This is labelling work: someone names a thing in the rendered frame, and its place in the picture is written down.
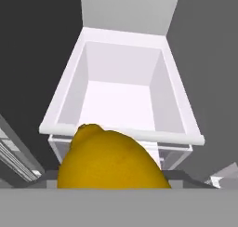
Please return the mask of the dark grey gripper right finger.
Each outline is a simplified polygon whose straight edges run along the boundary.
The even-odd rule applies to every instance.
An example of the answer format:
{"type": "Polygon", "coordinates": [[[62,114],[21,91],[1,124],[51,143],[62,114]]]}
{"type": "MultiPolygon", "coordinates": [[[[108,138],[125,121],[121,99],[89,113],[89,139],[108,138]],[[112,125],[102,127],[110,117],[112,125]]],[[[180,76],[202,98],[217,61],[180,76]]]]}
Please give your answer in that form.
{"type": "Polygon", "coordinates": [[[181,170],[164,170],[163,174],[173,189],[214,189],[214,186],[194,180],[181,170]]]}

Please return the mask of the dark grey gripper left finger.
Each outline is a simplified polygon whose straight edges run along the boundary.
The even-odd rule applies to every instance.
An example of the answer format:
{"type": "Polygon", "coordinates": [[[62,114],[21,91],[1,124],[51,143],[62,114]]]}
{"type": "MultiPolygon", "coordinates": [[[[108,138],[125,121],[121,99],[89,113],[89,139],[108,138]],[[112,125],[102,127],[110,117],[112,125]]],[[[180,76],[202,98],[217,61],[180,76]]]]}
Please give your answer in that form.
{"type": "Polygon", "coordinates": [[[42,175],[37,181],[34,181],[30,188],[56,189],[58,184],[58,171],[49,170],[42,175]]]}

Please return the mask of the yellow lemon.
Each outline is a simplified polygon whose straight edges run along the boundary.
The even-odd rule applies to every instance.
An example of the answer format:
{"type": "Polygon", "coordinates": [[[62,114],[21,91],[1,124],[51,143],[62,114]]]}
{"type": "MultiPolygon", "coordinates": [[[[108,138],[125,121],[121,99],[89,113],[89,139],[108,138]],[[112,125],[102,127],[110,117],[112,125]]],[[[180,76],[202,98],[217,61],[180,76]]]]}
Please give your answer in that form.
{"type": "Polygon", "coordinates": [[[147,151],[132,138],[96,124],[81,125],[58,172],[62,189],[168,189],[147,151]]]}

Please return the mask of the white open tupperware container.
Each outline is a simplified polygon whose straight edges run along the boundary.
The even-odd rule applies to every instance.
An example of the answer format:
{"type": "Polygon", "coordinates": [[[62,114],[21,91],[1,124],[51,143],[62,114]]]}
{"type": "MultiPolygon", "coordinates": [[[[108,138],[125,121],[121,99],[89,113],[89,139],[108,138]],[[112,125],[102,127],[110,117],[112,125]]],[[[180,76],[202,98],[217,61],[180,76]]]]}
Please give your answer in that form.
{"type": "Polygon", "coordinates": [[[179,0],[81,0],[83,28],[39,131],[58,159],[82,124],[134,138],[172,170],[201,134],[166,35],[179,0]]]}

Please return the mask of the grey ribbed kitchen fitting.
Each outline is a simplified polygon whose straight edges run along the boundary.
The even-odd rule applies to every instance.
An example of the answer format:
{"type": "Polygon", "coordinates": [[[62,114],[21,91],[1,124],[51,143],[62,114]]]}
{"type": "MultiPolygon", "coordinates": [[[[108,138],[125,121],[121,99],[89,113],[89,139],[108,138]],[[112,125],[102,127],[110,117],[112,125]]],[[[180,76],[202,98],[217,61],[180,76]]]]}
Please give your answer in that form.
{"type": "Polygon", "coordinates": [[[0,114],[0,179],[11,187],[26,187],[45,173],[6,119],[0,114]]]}

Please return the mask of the pale grey angular fitting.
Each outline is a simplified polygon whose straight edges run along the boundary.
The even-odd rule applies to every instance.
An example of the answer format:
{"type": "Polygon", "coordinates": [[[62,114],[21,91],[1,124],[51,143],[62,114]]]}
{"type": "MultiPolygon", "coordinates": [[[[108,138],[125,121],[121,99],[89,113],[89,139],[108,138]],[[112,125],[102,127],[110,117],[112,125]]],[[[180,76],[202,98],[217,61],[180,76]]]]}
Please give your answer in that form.
{"type": "Polygon", "coordinates": [[[238,190],[238,165],[232,163],[224,167],[211,175],[205,183],[218,189],[238,190]]]}

